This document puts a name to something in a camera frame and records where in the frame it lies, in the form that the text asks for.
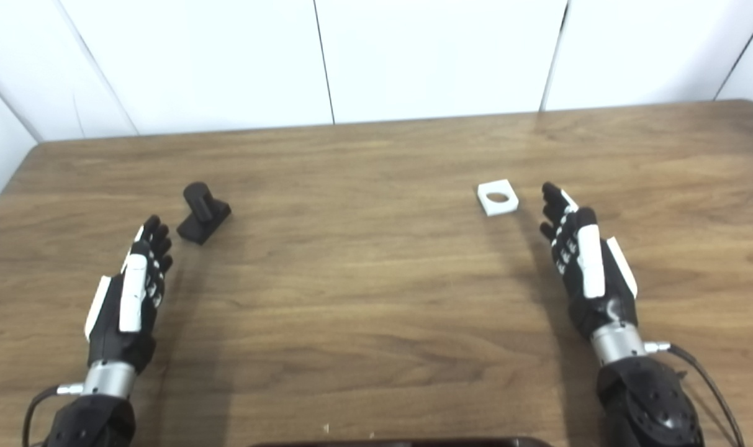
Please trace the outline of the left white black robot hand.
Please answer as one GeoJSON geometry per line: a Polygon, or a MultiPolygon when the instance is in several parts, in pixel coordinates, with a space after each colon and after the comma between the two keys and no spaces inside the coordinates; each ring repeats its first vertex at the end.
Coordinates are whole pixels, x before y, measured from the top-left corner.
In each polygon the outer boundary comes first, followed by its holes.
{"type": "Polygon", "coordinates": [[[120,271],[101,276],[89,309],[84,336],[88,365],[120,361],[140,374],[152,360],[154,327],[173,259],[169,227],[150,216],[138,229],[120,271]]]}

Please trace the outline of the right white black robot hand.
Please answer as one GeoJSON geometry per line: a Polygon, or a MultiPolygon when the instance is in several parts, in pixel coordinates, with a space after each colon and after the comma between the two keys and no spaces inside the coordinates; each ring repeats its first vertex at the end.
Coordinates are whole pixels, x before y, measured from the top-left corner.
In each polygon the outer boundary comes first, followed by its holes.
{"type": "Polygon", "coordinates": [[[567,292],[567,311],[578,334],[589,338],[609,323],[638,324],[638,287],[614,238],[604,238],[597,213],[578,206],[565,190],[544,182],[539,230],[567,292]]]}

